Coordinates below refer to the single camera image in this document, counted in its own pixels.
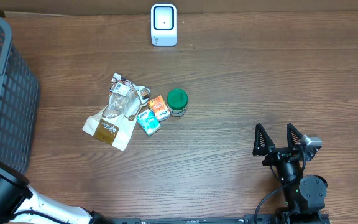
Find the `wood grain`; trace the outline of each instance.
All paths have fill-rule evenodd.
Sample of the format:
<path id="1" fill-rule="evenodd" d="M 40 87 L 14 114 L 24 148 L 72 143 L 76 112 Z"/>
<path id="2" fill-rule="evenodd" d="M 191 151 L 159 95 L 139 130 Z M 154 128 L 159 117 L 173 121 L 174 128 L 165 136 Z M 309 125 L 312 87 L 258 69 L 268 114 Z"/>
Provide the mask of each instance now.
<path id="1" fill-rule="evenodd" d="M 109 217 L 253 213 L 278 187 L 255 125 L 285 146 L 293 123 L 324 141 L 306 168 L 329 183 L 323 212 L 358 223 L 358 12 L 180 15 L 176 47 L 151 45 L 149 16 L 8 21 L 42 86 L 27 174 L 42 194 Z M 113 73 L 153 97 L 185 89 L 187 114 L 152 137 L 137 125 L 123 152 L 93 139 L 81 128 Z"/>

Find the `white device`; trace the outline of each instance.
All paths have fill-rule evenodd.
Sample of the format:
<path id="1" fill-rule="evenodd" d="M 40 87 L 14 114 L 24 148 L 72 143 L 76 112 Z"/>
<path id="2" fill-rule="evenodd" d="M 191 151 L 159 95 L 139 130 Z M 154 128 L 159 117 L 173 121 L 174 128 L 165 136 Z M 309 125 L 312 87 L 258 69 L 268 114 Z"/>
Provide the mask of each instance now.
<path id="1" fill-rule="evenodd" d="M 83 208 L 64 205 L 43 196 L 30 186 L 29 189 L 32 192 L 32 197 L 26 199 L 17 209 L 16 213 L 29 210 L 35 211 L 69 224 L 88 224 L 92 219 L 92 216 Z M 11 220 L 11 222 L 56 224 L 56 222 L 51 219 L 31 214 L 18 215 L 14 220 Z"/>
<path id="2" fill-rule="evenodd" d="M 151 34 L 154 46 L 177 44 L 177 9 L 173 4 L 155 4 L 151 11 Z"/>

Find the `basket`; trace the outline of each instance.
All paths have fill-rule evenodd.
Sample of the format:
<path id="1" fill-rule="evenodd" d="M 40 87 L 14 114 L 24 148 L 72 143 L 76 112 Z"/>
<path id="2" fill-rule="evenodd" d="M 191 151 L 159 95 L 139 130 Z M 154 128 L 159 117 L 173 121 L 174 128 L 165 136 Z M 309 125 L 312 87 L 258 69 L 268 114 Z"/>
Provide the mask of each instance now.
<path id="1" fill-rule="evenodd" d="M 0 18 L 0 161 L 27 171 L 40 95 L 38 79 L 12 44 Z"/>

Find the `small box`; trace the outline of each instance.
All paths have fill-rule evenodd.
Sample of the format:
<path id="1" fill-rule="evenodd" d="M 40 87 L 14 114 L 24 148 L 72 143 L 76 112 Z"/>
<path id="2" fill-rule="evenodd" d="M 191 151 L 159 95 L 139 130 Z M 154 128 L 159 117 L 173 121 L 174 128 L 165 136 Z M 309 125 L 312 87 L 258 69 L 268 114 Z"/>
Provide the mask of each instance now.
<path id="1" fill-rule="evenodd" d="M 142 126 L 143 130 L 148 136 L 151 136 L 156 131 L 161 129 L 161 124 L 155 117 L 153 111 L 146 109 L 136 116 L 137 122 Z"/>
<path id="2" fill-rule="evenodd" d="M 158 121 L 163 121 L 171 117 L 171 112 L 164 102 L 162 96 L 158 96 L 149 101 L 149 108 L 154 112 Z"/>

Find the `plastic wrapper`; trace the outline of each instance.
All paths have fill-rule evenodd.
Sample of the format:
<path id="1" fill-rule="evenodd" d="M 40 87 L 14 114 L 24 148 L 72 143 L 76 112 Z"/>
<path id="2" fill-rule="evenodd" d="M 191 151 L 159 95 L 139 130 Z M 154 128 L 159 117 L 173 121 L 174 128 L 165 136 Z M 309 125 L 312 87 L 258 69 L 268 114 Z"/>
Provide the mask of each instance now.
<path id="1" fill-rule="evenodd" d="M 124 150 L 136 125 L 136 116 L 147 104 L 150 90 L 137 86 L 119 74 L 111 79 L 109 103 L 90 116 L 83 131 L 102 142 Z"/>

